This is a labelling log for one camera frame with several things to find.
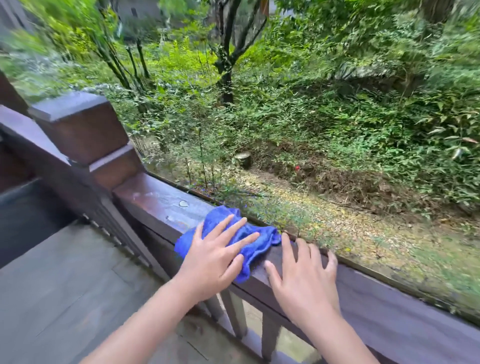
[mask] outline blue cloth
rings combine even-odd
[[[202,239],[205,238],[205,236],[207,236],[207,234],[211,232],[215,226],[217,226],[222,220],[231,214],[234,214],[234,217],[227,225],[227,228],[241,219],[240,210],[237,208],[219,206],[210,211],[205,217]],[[250,277],[250,263],[255,259],[255,257],[266,252],[271,245],[278,245],[281,241],[281,236],[278,230],[274,227],[267,226],[261,228],[246,223],[240,229],[238,229],[228,245],[232,245],[233,243],[236,243],[237,241],[242,240],[243,238],[246,238],[248,235],[257,231],[260,233],[258,239],[253,243],[244,246],[242,250],[240,250],[240,254],[243,254],[245,258],[243,260],[241,272],[235,279],[235,282],[237,283],[242,283]],[[187,255],[190,245],[192,244],[194,234],[195,229],[190,229],[177,240],[177,243],[175,244],[175,252],[180,254],[182,258],[185,258]]]

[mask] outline person's left hand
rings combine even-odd
[[[260,236],[258,232],[254,232],[227,246],[237,230],[247,222],[246,218],[242,218],[225,230],[232,218],[233,215],[229,215],[205,236],[205,239],[202,239],[204,223],[197,226],[192,245],[174,278],[186,293],[191,294],[194,304],[212,297],[232,283],[243,264],[240,250]]]

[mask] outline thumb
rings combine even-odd
[[[233,258],[232,262],[221,278],[225,285],[228,286],[231,282],[233,282],[237,275],[240,274],[243,259],[244,257],[242,254],[238,254],[235,258]]]
[[[267,271],[268,280],[270,281],[270,285],[272,286],[273,291],[275,292],[280,290],[280,287],[282,286],[282,279],[280,278],[277,269],[275,268],[273,263],[268,260],[265,261],[264,266],[265,270]]]

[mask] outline person's right hand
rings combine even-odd
[[[282,234],[283,278],[271,262],[265,262],[265,269],[280,307],[295,325],[302,328],[324,311],[341,315],[335,284],[338,262],[335,254],[328,252],[328,265],[324,269],[317,246],[307,244],[303,239],[297,239],[296,243],[299,247],[297,261],[290,238],[286,233]]]

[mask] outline forearm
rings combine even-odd
[[[318,310],[303,329],[328,364],[378,364],[355,330],[334,310]]]
[[[172,279],[81,364],[146,363],[195,302]]]

